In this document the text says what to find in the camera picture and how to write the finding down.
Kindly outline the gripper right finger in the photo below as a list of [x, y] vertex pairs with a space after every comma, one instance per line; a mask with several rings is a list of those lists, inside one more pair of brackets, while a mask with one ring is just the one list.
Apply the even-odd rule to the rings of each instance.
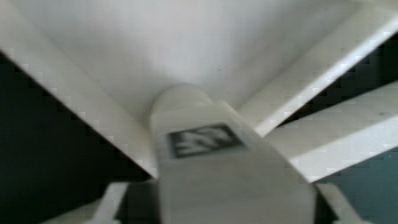
[[332, 224], [373, 224], [360, 218], [337, 186], [330, 183], [318, 183], [316, 188], [335, 214], [337, 220]]

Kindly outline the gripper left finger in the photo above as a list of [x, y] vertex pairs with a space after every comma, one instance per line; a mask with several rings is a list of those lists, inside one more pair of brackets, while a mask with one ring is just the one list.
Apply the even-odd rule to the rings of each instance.
[[40, 224], [120, 224], [115, 215], [127, 186], [127, 182], [111, 183], [106, 187], [103, 198]]

